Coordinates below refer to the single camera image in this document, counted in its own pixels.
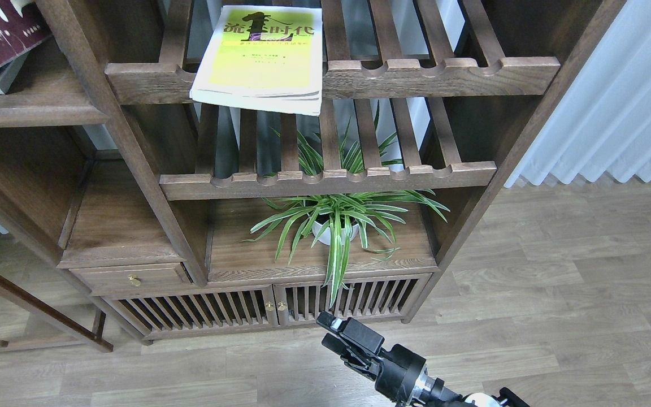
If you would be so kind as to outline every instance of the drawer knob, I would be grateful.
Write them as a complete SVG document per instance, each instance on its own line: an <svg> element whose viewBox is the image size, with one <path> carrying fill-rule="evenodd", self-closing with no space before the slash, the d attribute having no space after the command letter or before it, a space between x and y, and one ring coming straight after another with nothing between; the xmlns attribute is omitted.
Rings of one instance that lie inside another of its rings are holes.
<svg viewBox="0 0 651 407"><path fill-rule="evenodd" d="M139 287L142 285L142 280L137 278L136 275L128 275L127 278L129 279L129 283L135 287Z"/></svg>

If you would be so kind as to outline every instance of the slatted cabinet door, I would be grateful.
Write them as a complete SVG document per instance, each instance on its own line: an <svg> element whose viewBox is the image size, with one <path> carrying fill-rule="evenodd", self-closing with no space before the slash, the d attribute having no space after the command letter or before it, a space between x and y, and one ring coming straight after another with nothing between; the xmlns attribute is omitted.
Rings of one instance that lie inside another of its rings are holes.
<svg viewBox="0 0 651 407"><path fill-rule="evenodd" d="M339 318L402 318L418 298L431 273L346 279L331 311ZM328 311L329 288L321 283L274 284L280 325L315 324Z"/></svg>
<svg viewBox="0 0 651 407"><path fill-rule="evenodd" d="M146 339L188 337L278 326L273 286L194 289L159 296L107 298Z"/></svg>

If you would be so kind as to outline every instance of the white curtain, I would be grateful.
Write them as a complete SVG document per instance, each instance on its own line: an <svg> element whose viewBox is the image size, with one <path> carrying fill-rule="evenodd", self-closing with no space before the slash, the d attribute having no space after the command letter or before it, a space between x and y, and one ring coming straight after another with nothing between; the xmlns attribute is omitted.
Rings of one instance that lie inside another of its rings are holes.
<svg viewBox="0 0 651 407"><path fill-rule="evenodd" d="M506 183L651 181L651 0L628 0Z"/></svg>

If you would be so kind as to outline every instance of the spider plant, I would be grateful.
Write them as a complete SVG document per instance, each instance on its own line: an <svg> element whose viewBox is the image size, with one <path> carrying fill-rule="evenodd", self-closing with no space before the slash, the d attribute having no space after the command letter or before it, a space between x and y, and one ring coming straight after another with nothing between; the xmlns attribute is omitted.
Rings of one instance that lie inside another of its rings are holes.
<svg viewBox="0 0 651 407"><path fill-rule="evenodd" d="M374 123L378 124L380 109L376 109ZM346 147L349 125L343 140L339 142L341 153L341 167L351 173L364 171L363 155L359 141L353 142ZM323 172L323 156L315 150L303 134L298 132L298 150L300 167L307 175L317 175ZM385 150L396 142L396 133L388 136L378 145L380 156L383 157ZM401 164L400 159L382 162L383 165ZM421 192L434 194L431 190ZM328 309L332 309L336 302L339 288L348 289L343 283L343 278L348 266L349 253L351 250L351 238L354 237L354 225L359 226L361 247L373 253L385 254L379 260L387 260L393 255L398 246L396 245L396 234L393 230L393 222L405 223L398 215L408 212L408 209L398 206L399 203L416 202L424 204L439 214L439 217L446 221L442 211L449 211L441 203L427 198L416 190L396 190L387 192L361 192L361 193L333 193L327 195L294 196L279 199L263 199L273 209L281 211L256 224L250 229L250 233L261 231L258 237L250 241L260 240L276 229L284 222L283 229L276 249L276 260L280 257L281 251L286 244L289 231L297 227L295 237L290 245L289 263L293 259L298 243L306 237L313 228L313 224L320 217L325 220L323 227L315 233L310 247L313 247L326 230L330 230L330 249L328 253L328 266L326 268L325 281L330 286ZM392 245L388 249L374 250L370 248L368 230L384 237Z"/></svg>

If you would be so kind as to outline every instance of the drawer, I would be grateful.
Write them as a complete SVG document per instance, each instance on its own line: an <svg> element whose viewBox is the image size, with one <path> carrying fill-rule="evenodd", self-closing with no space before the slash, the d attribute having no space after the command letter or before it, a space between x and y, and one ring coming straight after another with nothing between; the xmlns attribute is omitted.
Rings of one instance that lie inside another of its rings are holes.
<svg viewBox="0 0 651 407"><path fill-rule="evenodd" d="M112 293L157 293L191 288L182 263L70 269L89 288L93 296Z"/></svg>

